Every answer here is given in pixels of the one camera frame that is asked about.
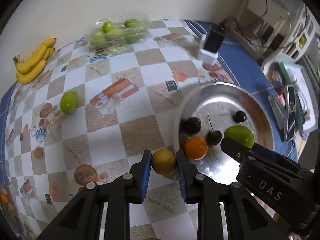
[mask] white wall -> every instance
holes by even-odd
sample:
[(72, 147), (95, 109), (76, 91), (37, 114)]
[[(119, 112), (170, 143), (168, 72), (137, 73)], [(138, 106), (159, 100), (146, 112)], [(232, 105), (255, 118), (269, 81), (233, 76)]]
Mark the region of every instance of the white wall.
[(180, 18), (220, 22), (234, 15), (241, 0), (23, 0), (0, 35), (0, 98), (15, 82), (12, 58), (25, 59), (49, 37), (59, 48), (82, 37), (105, 17), (145, 12), (152, 20)]

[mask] dark cherry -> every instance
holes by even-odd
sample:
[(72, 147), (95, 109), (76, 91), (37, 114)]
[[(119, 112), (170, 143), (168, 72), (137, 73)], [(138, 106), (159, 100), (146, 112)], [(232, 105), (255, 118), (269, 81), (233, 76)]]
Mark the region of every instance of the dark cherry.
[(205, 137), (207, 144), (217, 145), (222, 140), (222, 133), (219, 130), (211, 130)]
[(201, 121), (197, 117), (191, 117), (183, 122), (182, 128), (187, 134), (195, 134), (201, 130)]
[(245, 114), (245, 112), (242, 112), (242, 111), (236, 112), (236, 114), (233, 117), (233, 120), (235, 122), (244, 122), (246, 119), (247, 119), (247, 115)]

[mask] small orange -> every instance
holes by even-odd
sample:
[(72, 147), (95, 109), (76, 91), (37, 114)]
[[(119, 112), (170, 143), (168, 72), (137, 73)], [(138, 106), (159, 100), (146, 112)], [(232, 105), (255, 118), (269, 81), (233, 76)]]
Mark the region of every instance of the small orange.
[(187, 158), (193, 160), (202, 159), (208, 150), (208, 144), (205, 139), (201, 137), (194, 136), (191, 137), (188, 141), (186, 141), (184, 145), (184, 152)]

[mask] banana bunch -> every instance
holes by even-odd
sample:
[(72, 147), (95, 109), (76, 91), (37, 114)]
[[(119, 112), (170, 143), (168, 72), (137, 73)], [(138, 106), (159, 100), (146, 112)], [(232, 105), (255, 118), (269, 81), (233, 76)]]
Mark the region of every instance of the banana bunch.
[(34, 80), (44, 69), (47, 59), (54, 53), (54, 45), (56, 38), (50, 38), (42, 43), (26, 61), (21, 62), (20, 56), (13, 58), (13, 62), (16, 65), (17, 81), (21, 84), (29, 84)]

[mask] metal plate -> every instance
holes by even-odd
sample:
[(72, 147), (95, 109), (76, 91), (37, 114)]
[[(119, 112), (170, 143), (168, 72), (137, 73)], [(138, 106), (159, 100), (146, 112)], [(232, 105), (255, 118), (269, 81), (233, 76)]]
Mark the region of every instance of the metal plate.
[[(235, 125), (232, 119), (237, 111), (244, 111), (247, 120), (242, 125), (249, 128), (255, 137), (255, 142), (263, 147), (274, 150), (273, 131), (270, 121), (260, 104), (245, 90), (235, 85), (223, 82), (211, 83), (192, 90), (183, 100), (177, 110), (173, 126), (174, 150), (183, 149), (188, 136), (179, 130), (180, 120), (198, 117), (201, 120), (201, 130), (192, 136), (205, 138), (211, 130), (220, 130)], [(239, 163), (221, 151), (220, 144), (211, 146), (204, 158), (194, 163), (199, 172), (211, 177), (215, 182), (231, 184), (236, 181)]]

